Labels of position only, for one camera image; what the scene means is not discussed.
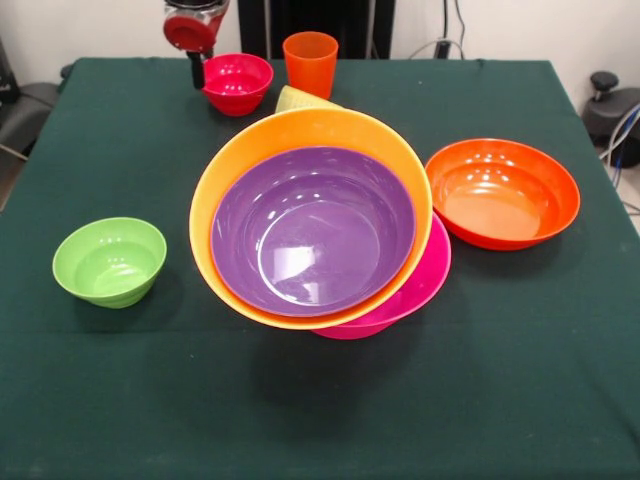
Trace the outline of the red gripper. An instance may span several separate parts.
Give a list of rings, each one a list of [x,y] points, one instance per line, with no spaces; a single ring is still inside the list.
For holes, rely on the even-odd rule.
[[[224,15],[211,12],[175,10],[165,18],[165,38],[175,48],[187,52],[192,82],[196,90],[205,86],[202,53],[213,50],[223,17]]]

